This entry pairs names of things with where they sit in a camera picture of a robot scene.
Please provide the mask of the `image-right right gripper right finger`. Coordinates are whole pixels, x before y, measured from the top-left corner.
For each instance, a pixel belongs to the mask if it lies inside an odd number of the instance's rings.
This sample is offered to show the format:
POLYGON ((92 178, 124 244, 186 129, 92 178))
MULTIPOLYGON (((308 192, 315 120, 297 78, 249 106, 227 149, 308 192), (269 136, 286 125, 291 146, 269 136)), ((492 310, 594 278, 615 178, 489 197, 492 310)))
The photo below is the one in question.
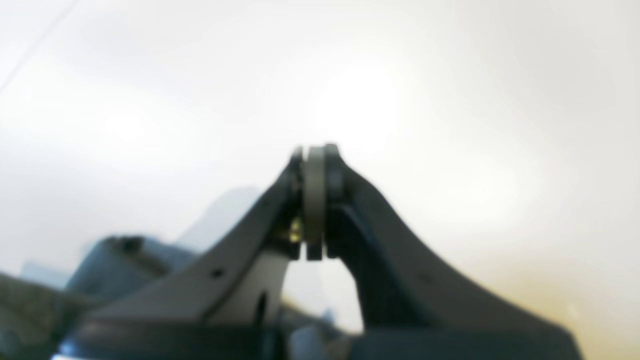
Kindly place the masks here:
POLYGON ((476 284, 414 235, 326 145, 327 250, 354 278, 364 333, 351 360, 580 360, 564 328, 476 284))

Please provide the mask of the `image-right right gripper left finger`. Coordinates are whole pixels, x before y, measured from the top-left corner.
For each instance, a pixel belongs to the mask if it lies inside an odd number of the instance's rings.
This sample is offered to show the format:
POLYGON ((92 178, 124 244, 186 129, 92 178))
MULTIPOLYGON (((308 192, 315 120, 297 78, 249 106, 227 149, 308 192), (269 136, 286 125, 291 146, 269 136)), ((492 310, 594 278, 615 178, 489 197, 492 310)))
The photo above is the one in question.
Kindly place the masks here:
POLYGON ((276 325, 301 200, 303 150, 213 248, 86 316, 60 346, 73 360, 284 360, 276 325))

